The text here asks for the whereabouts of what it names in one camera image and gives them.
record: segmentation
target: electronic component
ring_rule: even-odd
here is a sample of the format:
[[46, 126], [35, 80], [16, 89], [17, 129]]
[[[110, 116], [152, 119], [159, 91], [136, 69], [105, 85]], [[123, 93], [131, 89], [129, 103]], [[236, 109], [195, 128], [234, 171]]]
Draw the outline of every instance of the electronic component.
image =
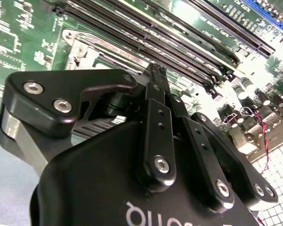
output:
[[238, 99], [240, 99], [240, 100], [244, 100], [248, 96], [248, 94], [245, 92], [245, 90], [241, 87], [237, 88], [235, 90], [235, 92], [237, 94]]
[[252, 134], [244, 134], [239, 127], [231, 128], [229, 134], [236, 148], [243, 154], [250, 154], [258, 149]]
[[237, 39], [247, 44], [254, 51], [257, 51], [264, 57], [269, 58], [275, 51], [273, 47], [261, 40], [249, 30], [245, 29], [241, 24], [229, 17], [226, 13], [220, 11], [208, 0], [186, 0], [199, 12], [205, 14], [219, 26], [232, 34]]
[[253, 10], [255, 10], [264, 19], [270, 22], [273, 26], [276, 26], [278, 29], [283, 31], [283, 23], [280, 21], [276, 21], [273, 18], [273, 16], [269, 12], [266, 12], [255, 0], [242, 0], [242, 1], [245, 2]]
[[33, 9], [32, 5], [29, 2], [24, 2], [23, 10], [25, 10], [26, 12], [31, 13], [32, 9]]
[[[167, 68], [172, 93], [191, 95], [182, 96], [189, 114], [207, 112], [213, 120], [230, 105], [236, 117], [215, 123], [225, 133], [242, 129], [241, 121], [262, 105], [255, 89], [272, 109], [283, 105], [273, 98], [283, 94], [283, 32], [238, 2], [0, 1], [0, 103], [3, 82], [14, 71], [120, 68], [146, 84], [142, 72], [157, 62]], [[276, 54], [266, 59], [270, 47]], [[80, 136], [87, 138], [88, 129]]]
[[248, 92], [254, 92], [255, 91], [255, 86], [250, 80], [246, 80], [242, 84]]
[[[274, 112], [269, 106], [262, 106], [261, 108], [258, 108], [256, 112], [259, 113], [262, 121], [267, 125], [267, 129], [269, 129], [269, 131], [283, 120], [283, 117], [277, 112]], [[244, 133], [252, 134], [255, 138], [262, 137], [262, 126], [259, 124], [256, 117], [248, 117], [244, 120], [242, 125]]]
[[263, 104], [264, 106], [270, 104], [270, 100], [269, 100], [268, 97], [265, 95], [265, 93], [260, 92], [260, 93], [258, 94], [258, 98], [259, 98], [259, 100], [262, 102], [262, 104]]
[[235, 111], [230, 105], [226, 105], [221, 111], [219, 116], [224, 125], [229, 125], [231, 128], [236, 128], [238, 124], [244, 122], [242, 115]]
[[283, 107], [283, 99], [279, 95], [273, 96], [273, 102], [278, 107]]

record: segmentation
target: capacitor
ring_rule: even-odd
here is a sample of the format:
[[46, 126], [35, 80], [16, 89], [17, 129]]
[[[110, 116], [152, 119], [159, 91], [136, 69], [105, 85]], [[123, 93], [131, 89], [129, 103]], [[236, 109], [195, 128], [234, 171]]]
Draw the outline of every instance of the capacitor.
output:
[[245, 89], [248, 92], [254, 92], [255, 91], [255, 85], [250, 80], [244, 81], [242, 85], [245, 87]]
[[235, 92], [236, 92], [239, 100], [243, 100], [243, 99], [247, 98], [247, 96], [248, 96], [243, 88], [238, 88], [238, 89], [235, 90]]
[[235, 118], [230, 120], [228, 124], [230, 124], [232, 128], [236, 128], [238, 126], [238, 122]]
[[258, 98], [264, 106], [267, 106], [267, 105], [270, 104], [270, 100], [268, 99], [268, 97], [264, 93], [262, 93], [262, 92], [259, 93]]
[[235, 119], [237, 120], [237, 122], [239, 124], [243, 123], [244, 122], [244, 118], [242, 117], [242, 115], [239, 113], [239, 111], [234, 111], [234, 113], [237, 115], [235, 117]]
[[249, 97], [245, 98], [245, 99], [242, 100], [240, 103], [241, 103], [241, 105], [242, 105], [243, 107], [249, 107], [249, 108], [252, 108], [252, 107], [255, 105], [255, 103], [253, 102], [253, 100], [250, 99]]
[[273, 96], [273, 102], [278, 107], [283, 107], [283, 99], [279, 95], [274, 95]]

